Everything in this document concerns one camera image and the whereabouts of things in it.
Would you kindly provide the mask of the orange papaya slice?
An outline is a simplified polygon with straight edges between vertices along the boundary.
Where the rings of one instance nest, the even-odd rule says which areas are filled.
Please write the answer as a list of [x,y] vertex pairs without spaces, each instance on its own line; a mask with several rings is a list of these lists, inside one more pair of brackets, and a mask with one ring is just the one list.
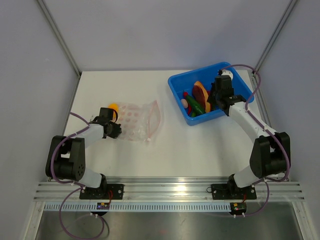
[[209,94],[200,81],[196,81],[192,88],[192,95],[195,100],[204,108],[206,113],[211,111],[211,104],[208,102]]

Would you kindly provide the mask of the dark red fake food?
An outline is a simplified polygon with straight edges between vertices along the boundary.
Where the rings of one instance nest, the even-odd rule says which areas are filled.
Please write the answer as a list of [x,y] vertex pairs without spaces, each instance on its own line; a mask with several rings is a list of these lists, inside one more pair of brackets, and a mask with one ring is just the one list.
[[192,95],[194,96],[195,100],[203,107],[206,107],[207,102],[207,91],[202,85],[194,85],[192,88]]

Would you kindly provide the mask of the yellow fake mango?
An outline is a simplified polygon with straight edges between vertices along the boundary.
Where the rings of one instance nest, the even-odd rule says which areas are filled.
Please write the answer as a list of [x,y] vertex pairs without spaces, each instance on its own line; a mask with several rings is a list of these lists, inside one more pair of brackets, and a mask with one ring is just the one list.
[[108,108],[113,110],[113,116],[112,116],[112,121],[116,122],[118,119],[118,111],[119,111],[119,106],[116,103],[111,103],[108,105]]

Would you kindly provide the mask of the green fake cucumber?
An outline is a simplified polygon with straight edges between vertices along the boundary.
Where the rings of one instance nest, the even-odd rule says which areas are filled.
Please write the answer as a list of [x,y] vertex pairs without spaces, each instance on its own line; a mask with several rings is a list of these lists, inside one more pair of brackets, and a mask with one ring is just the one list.
[[193,111],[197,114],[197,115],[203,115],[205,114],[205,109],[193,98]]

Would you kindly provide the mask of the clear zip top bag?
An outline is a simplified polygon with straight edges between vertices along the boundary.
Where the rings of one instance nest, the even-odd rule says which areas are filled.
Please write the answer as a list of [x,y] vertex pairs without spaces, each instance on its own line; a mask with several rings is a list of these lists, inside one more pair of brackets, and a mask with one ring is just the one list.
[[118,120],[121,125],[120,140],[149,142],[156,133],[161,112],[156,100],[146,104],[118,102]]

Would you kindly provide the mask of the red fake chili pepper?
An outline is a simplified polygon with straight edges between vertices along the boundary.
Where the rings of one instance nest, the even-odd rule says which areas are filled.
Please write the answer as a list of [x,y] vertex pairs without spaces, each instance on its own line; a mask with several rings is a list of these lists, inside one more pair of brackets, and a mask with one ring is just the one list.
[[193,107],[193,97],[191,97],[187,92],[183,92],[183,97],[184,99],[186,100],[186,102],[188,103],[188,107],[187,107],[187,114],[190,115],[193,110],[194,110],[194,107]]

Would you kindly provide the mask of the pink fake peach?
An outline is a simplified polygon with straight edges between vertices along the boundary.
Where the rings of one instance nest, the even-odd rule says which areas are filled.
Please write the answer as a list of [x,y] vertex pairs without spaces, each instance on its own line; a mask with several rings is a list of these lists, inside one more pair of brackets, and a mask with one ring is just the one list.
[[182,104],[184,109],[188,108],[189,104],[188,104],[186,99],[183,98],[183,99],[180,100],[180,102],[181,102],[181,104]]

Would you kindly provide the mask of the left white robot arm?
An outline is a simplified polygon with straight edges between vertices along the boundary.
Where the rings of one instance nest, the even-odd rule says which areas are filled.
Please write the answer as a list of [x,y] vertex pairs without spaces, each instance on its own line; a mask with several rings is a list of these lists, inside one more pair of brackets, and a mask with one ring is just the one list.
[[104,174],[86,166],[86,149],[90,145],[106,138],[117,139],[122,133],[121,124],[117,123],[118,111],[102,107],[92,121],[73,112],[70,115],[82,120],[85,128],[68,136],[52,138],[45,174],[59,184],[79,186],[81,200],[121,200],[123,184],[108,183]]

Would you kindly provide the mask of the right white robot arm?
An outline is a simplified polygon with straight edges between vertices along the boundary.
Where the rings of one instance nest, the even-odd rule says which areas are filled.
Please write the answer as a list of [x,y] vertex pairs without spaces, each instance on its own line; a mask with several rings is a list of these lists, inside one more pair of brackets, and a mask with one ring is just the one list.
[[229,176],[226,183],[210,186],[214,200],[255,200],[255,185],[271,175],[288,174],[291,166],[290,137],[277,132],[250,111],[242,95],[236,95],[232,79],[218,75],[207,100],[233,119],[253,143],[249,165]]

